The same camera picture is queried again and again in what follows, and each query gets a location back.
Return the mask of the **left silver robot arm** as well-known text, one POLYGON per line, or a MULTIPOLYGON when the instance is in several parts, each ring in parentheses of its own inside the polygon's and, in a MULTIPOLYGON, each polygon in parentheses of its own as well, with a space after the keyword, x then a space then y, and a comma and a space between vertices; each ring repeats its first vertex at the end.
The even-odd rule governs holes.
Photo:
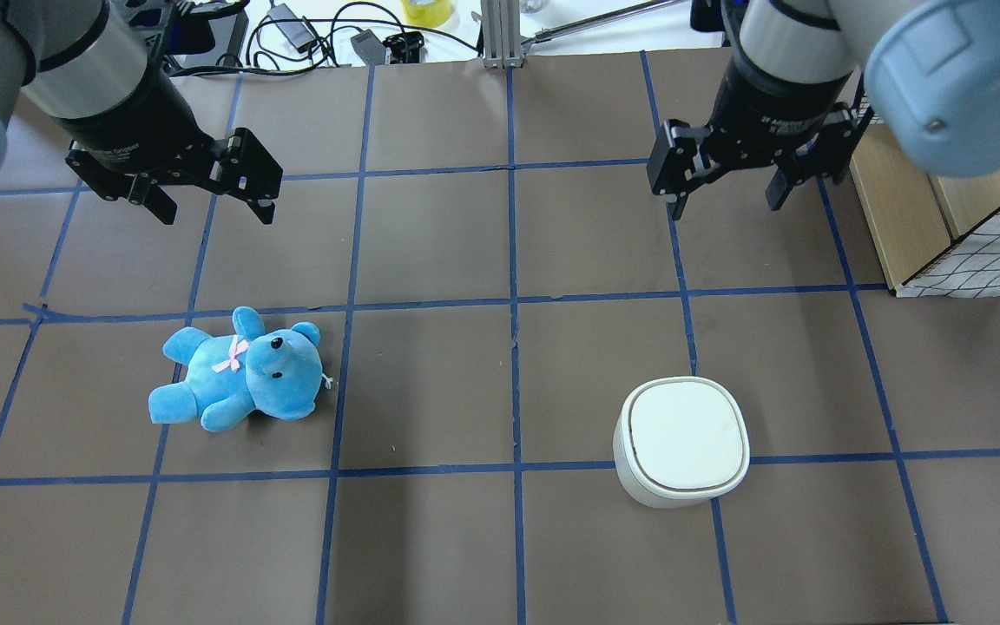
POLYGON ((282 167, 253 131, 200 127, 166 61, 214 46, 242 1, 0 1, 0 167, 20 96, 71 139, 68 167, 104 201, 174 224, 167 186, 245 202, 273 222, 282 167))

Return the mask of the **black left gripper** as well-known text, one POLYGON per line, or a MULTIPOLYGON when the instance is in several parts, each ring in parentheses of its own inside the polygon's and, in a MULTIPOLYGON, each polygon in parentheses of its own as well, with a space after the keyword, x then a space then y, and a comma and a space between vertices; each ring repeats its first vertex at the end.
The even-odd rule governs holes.
POLYGON ((123 102, 64 127, 75 143, 68 166, 105 201, 127 199, 172 226, 178 206, 164 186, 191 185, 241 199, 262 225, 274 222, 281 165, 249 129, 219 140, 207 134, 155 66, 123 102))

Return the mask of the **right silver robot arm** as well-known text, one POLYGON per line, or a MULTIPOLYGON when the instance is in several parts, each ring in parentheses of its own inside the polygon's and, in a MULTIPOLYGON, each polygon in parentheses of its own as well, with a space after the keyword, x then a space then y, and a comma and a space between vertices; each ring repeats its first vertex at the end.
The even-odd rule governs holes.
POLYGON ((873 115, 926 173, 1000 170, 1000 1, 697 1, 690 24, 731 56, 709 119, 656 134, 647 177, 674 219, 700 187, 767 167, 779 209, 844 174, 873 115))

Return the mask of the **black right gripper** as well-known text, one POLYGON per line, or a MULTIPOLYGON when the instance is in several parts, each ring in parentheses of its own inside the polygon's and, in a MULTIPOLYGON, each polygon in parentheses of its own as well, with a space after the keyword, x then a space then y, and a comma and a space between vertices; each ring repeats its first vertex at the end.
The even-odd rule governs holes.
POLYGON ((667 119, 660 127, 646 165, 651 193, 664 195, 678 221, 695 190, 733 171, 775 167, 766 186, 770 211, 810 178, 842 181, 868 127, 839 99, 854 71, 845 61, 833 78, 790 82, 734 52, 707 122, 667 119))

